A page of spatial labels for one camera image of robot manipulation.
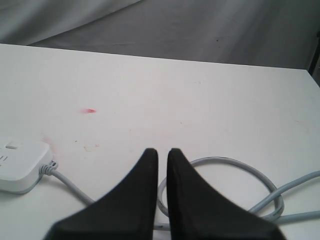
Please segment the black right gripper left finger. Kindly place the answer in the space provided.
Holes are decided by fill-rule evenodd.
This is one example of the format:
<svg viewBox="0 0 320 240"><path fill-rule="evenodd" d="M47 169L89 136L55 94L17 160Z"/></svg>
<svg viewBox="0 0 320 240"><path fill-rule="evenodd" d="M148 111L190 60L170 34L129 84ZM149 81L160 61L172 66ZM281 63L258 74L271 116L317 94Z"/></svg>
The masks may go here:
<svg viewBox="0 0 320 240"><path fill-rule="evenodd" d="M46 240L151 240L158 191L158 153L147 148L126 177L85 209L56 222Z"/></svg>

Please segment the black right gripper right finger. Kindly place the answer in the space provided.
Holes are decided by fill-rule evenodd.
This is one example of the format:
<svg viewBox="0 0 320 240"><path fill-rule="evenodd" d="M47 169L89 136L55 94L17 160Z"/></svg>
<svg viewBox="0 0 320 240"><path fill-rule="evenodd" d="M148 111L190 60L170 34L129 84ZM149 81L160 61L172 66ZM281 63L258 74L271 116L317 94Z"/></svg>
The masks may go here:
<svg viewBox="0 0 320 240"><path fill-rule="evenodd" d="M281 240L271 222L237 206L212 188L183 152L167 157L167 204L173 240Z"/></svg>

